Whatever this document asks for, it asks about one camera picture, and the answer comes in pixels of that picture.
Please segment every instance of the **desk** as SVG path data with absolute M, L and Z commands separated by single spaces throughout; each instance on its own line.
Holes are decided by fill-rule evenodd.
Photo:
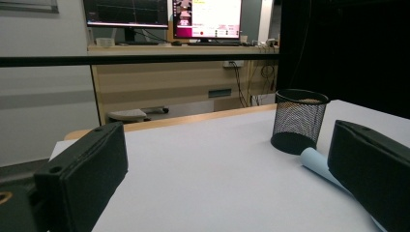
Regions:
M 378 231 L 350 195 L 271 145 L 273 108 L 254 109 L 126 132 L 129 173 L 93 231 Z M 410 146 L 410 120 L 331 101 L 321 154 L 336 119 Z M 52 156 L 74 142 L 58 142 Z
M 234 55 L 276 54 L 277 48 L 243 46 L 135 45 L 109 48 L 89 46 L 88 55 Z M 277 75 L 277 61 L 246 60 L 238 73 L 224 68 L 223 61 L 160 64 L 93 65 L 92 74 L 100 121 L 107 112 L 214 100 L 215 110 L 241 107 L 236 74 L 241 89 L 250 96 L 271 94 Z M 269 67 L 263 76 L 261 70 Z

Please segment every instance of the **white table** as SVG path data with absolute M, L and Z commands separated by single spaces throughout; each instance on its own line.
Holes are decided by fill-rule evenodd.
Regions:
M 274 119 L 269 110 L 126 132 L 129 173 L 93 231 L 378 231 L 349 194 L 271 145 Z M 321 154 L 336 119 L 410 146 L 410 120 L 331 101 Z

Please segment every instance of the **monitor screen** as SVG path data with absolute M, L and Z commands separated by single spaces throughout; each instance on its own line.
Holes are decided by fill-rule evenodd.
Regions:
M 89 27 L 168 28 L 167 0 L 83 0 Z
M 172 0 L 174 39 L 239 40 L 242 0 Z

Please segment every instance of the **black mesh pencil holder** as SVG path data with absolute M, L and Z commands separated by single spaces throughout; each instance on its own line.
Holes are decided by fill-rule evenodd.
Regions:
M 316 149 L 329 98 L 315 92 L 284 89 L 276 92 L 277 111 L 272 145 L 288 154 Z

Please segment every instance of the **white wall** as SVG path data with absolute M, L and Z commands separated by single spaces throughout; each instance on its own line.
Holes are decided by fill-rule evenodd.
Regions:
M 273 0 L 262 0 L 262 6 L 260 9 L 260 21 L 259 21 L 259 35 L 258 40 L 266 42 L 269 39 L 269 28 L 271 24 L 272 10 L 274 9 Z
M 80 0 L 59 14 L 0 11 L 0 56 L 84 56 Z M 90 69 L 0 68 L 0 166 L 47 159 L 70 131 L 99 125 Z

